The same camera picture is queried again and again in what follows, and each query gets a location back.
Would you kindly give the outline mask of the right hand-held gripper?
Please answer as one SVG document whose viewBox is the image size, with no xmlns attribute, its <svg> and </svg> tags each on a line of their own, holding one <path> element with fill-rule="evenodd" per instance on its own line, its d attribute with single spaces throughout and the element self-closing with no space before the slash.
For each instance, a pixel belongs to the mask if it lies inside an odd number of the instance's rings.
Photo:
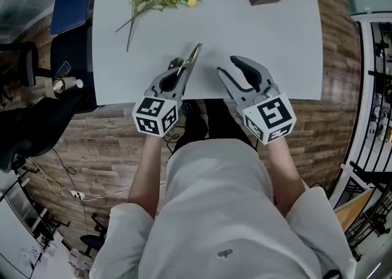
<svg viewBox="0 0 392 279">
<path fill-rule="evenodd" d="M 296 116 L 287 95 L 273 84 L 268 69 L 243 56 L 231 56 L 230 61 L 243 73 L 251 87 L 243 88 L 221 67 L 217 68 L 217 74 L 227 93 L 237 103 L 245 127 L 264 145 L 289 135 L 295 126 Z M 265 91 L 253 99 L 254 90 Z"/>
</svg>

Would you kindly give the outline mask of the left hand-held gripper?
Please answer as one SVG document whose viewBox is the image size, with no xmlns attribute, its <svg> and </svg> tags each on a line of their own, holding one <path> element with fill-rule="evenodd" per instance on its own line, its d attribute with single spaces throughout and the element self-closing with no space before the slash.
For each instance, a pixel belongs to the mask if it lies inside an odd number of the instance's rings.
<svg viewBox="0 0 392 279">
<path fill-rule="evenodd" d="M 177 124 L 187 84 L 187 69 L 178 70 L 173 67 L 158 75 L 136 103 L 132 116 L 139 132 L 163 137 Z"/>
</svg>

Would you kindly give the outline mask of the person's left forearm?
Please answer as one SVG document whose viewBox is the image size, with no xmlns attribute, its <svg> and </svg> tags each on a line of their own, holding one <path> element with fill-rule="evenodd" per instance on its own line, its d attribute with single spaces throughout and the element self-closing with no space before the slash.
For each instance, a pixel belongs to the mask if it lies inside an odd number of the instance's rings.
<svg viewBox="0 0 392 279">
<path fill-rule="evenodd" d="M 160 196 L 162 138 L 147 135 L 127 202 L 140 206 L 152 219 L 156 217 Z"/>
</svg>

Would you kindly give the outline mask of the person's right forearm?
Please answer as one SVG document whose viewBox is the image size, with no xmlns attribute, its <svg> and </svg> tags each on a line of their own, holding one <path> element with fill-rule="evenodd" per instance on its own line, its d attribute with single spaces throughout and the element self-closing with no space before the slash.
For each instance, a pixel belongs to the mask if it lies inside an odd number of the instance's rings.
<svg viewBox="0 0 392 279">
<path fill-rule="evenodd" d="M 284 137 L 268 144 L 268 159 L 276 206 L 280 213 L 286 216 L 305 192 L 304 182 L 296 169 Z"/>
</svg>

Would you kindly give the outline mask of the person's right leg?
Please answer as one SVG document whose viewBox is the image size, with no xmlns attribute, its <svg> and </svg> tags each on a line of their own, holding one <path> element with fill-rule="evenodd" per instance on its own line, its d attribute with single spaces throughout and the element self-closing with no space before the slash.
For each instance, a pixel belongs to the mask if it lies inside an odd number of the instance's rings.
<svg viewBox="0 0 392 279">
<path fill-rule="evenodd" d="M 205 99 L 210 139 L 238 139 L 254 148 L 223 99 Z"/>
</svg>

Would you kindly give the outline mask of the person's leg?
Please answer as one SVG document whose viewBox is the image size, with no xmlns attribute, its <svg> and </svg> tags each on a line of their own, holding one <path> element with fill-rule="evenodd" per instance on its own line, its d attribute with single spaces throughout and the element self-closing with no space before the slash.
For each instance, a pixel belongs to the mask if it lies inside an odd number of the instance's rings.
<svg viewBox="0 0 392 279">
<path fill-rule="evenodd" d="M 205 99 L 210 139 L 238 139 L 254 148 L 223 99 Z"/>
<path fill-rule="evenodd" d="M 200 110 L 195 100 L 183 101 L 181 111 L 186 117 L 185 130 L 175 145 L 174 153 L 191 142 L 204 140 L 208 133 L 208 126 L 200 116 Z"/>
</svg>

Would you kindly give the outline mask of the person's left leg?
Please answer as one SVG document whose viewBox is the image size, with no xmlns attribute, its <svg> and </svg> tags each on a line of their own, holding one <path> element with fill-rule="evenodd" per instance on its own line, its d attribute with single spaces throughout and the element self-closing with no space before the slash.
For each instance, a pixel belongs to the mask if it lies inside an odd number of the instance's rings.
<svg viewBox="0 0 392 279">
<path fill-rule="evenodd" d="M 191 142 L 204 140 L 208 133 L 208 126 L 200 116 L 200 110 L 195 100 L 183 101 L 181 111 L 186 117 L 185 130 L 175 145 L 174 153 Z"/>
</svg>

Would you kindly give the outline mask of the beige cylindrical cup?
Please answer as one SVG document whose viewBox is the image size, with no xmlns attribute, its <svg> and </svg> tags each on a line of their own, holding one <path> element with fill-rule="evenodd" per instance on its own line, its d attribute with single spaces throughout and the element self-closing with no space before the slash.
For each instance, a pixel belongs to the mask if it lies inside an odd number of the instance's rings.
<svg viewBox="0 0 392 279">
<path fill-rule="evenodd" d="M 83 88 L 84 83 L 81 79 L 76 79 L 75 77 L 57 78 L 53 82 L 53 91 L 55 93 L 62 93 L 73 87 Z"/>
</svg>

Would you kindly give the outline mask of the clear phone case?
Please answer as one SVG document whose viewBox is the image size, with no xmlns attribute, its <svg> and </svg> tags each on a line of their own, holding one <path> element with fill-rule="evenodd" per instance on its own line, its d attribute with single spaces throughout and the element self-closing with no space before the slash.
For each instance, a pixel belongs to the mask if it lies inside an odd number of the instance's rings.
<svg viewBox="0 0 392 279">
<path fill-rule="evenodd" d="M 64 61 L 59 70 L 56 73 L 56 77 L 63 77 L 64 75 L 67 75 L 69 71 L 71 70 L 71 65 L 67 62 Z"/>
</svg>

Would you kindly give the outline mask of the person's white shirt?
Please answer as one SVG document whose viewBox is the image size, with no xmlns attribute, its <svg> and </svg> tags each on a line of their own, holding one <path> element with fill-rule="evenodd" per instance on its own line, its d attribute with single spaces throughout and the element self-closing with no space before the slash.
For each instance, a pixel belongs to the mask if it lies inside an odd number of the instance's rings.
<svg viewBox="0 0 392 279">
<path fill-rule="evenodd" d="M 111 209 L 90 279 L 354 279 L 356 261 L 324 190 L 304 183 L 283 216 L 270 170 L 238 139 L 181 147 L 154 219 L 128 202 Z"/>
</svg>

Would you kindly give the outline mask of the black mesh office chair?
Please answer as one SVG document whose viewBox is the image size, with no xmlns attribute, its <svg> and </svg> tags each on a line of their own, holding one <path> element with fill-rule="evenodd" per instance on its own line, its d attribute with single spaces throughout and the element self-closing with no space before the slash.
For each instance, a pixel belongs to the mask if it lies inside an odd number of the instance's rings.
<svg viewBox="0 0 392 279">
<path fill-rule="evenodd" d="M 10 172 L 51 150 L 86 98 L 44 97 L 32 107 L 0 111 L 0 170 Z"/>
</svg>

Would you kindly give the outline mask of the black metal railing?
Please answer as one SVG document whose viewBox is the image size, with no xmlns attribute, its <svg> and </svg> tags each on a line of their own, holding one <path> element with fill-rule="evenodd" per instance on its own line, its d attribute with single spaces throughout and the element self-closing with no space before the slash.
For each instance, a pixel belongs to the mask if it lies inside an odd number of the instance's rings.
<svg viewBox="0 0 392 279">
<path fill-rule="evenodd" d="M 358 21 L 361 35 L 361 75 L 353 135 L 330 194 L 334 209 L 368 189 L 374 192 L 345 232 L 357 261 L 358 247 L 371 234 L 391 232 L 392 211 L 392 20 Z"/>
</svg>

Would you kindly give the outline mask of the orange wooden board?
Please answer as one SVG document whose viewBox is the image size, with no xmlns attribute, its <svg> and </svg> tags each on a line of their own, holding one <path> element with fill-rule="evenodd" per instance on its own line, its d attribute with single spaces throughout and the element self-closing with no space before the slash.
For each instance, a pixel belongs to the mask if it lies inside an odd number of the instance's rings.
<svg viewBox="0 0 392 279">
<path fill-rule="evenodd" d="M 370 200 L 374 188 L 368 189 L 354 199 L 348 201 L 344 205 L 334 209 L 336 217 L 342 227 L 342 230 L 346 232 L 357 217 L 361 214 L 368 201 Z"/>
</svg>

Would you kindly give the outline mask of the black stool base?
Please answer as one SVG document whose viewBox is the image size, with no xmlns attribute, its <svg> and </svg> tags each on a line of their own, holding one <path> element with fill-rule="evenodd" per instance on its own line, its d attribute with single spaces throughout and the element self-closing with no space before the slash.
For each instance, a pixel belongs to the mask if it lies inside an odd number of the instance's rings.
<svg viewBox="0 0 392 279">
<path fill-rule="evenodd" d="M 96 224 L 94 230 L 98 232 L 99 235 L 87 234 L 80 237 L 80 240 L 87 246 L 87 249 L 85 251 L 80 251 L 80 253 L 89 258 L 91 258 L 91 250 L 99 251 L 103 247 L 107 234 L 107 227 L 97 220 L 97 213 L 93 213 L 91 218 Z"/>
</svg>

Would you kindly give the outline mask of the white desk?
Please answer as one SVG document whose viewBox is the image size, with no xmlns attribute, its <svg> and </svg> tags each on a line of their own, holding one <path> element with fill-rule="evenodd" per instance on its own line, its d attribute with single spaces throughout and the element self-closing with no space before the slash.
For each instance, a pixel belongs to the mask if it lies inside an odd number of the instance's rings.
<svg viewBox="0 0 392 279">
<path fill-rule="evenodd" d="M 50 246 L 34 238 L 6 200 L 0 202 L 0 279 L 76 279 L 63 236 Z"/>
</svg>

